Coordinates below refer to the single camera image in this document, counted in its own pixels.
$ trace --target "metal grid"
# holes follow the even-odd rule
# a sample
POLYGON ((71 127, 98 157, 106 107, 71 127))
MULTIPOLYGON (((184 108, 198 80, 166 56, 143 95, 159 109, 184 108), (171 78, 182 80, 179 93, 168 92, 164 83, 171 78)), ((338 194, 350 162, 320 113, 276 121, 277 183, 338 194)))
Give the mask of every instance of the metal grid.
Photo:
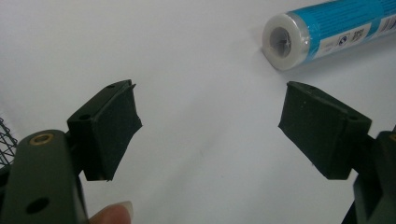
POLYGON ((10 129, 0 118, 0 168, 14 161, 18 141, 11 136, 10 129))

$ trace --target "blue plastic film roll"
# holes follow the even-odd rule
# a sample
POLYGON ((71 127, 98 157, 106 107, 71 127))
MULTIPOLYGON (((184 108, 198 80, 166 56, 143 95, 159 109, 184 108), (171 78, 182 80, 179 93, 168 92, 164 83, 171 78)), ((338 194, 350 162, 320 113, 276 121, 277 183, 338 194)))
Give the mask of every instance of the blue plastic film roll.
POLYGON ((274 68, 288 70, 395 32, 395 0, 330 1, 274 16, 262 50, 274 68))

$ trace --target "white background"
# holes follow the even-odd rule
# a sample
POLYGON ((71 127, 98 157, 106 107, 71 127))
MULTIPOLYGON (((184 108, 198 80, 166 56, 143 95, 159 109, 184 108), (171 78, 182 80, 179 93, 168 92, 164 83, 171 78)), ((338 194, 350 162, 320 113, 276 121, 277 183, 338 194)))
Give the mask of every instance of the white background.
POLYGON ((329 181, 277 128, 286 83, 396 123, 387 36, 280 73, 261 51, 277 13, 323 1, 2 1, 0 103, 20 136, 67 131, 106 85, 136 83, 144 127, 112 182, 85 181, 90 216, 132 201, 134 224, 341 223, 352 184, 329 181))

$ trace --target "white surface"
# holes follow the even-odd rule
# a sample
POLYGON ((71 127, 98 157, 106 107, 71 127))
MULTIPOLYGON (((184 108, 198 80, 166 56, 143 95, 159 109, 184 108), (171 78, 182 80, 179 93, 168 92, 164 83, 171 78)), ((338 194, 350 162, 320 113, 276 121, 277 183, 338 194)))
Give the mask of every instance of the white surface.
POLYGON ((90 215, 130 200, 134 224, 341 223, 355 175, 326 180, 277 128, 286 83, 351 105, 376 136, 396 123, 396 42, 277 72, 264 24, 320 2, 2 1, 0 102, 22 136, 67 131, 104 86, 137 84, 144 127, 114 181, 84 181, 90 215))

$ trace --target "fingernail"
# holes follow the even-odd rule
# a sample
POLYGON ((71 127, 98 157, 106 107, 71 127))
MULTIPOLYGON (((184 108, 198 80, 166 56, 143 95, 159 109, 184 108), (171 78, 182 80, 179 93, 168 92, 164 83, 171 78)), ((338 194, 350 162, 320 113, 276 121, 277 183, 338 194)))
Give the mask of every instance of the fingernail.
POLYGON ((126 208, 132 221, 132 219, 134 218, 134 207, 132 206, 131 202, 127 201, 122 203, 116 203, 114 205, 122 205, 124 208, 126 208))

